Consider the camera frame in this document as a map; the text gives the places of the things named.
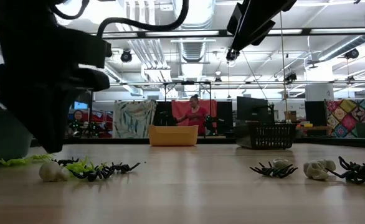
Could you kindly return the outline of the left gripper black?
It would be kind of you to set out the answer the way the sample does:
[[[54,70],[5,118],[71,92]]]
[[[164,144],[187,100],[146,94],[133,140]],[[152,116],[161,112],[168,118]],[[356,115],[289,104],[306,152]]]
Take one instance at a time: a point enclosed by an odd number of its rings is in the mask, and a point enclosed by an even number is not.
[[[1,102],[46,152],[60,152],[76,97],[110,87],[103,72],[110,43],[80,30],[50,29],[32,35],[0,30],[0,44],[0,84],[32,90],[2,91]]]

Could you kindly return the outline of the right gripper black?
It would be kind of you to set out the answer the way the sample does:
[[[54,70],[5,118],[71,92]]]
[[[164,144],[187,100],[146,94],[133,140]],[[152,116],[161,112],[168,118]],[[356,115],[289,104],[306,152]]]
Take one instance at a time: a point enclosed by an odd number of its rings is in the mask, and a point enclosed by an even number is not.
[[[237,3],[227,25],[234,38],[231,49],[241,51],[256,42],[275,24],[270,20],[279,12],[289,11],[297,0],[250,0]]]

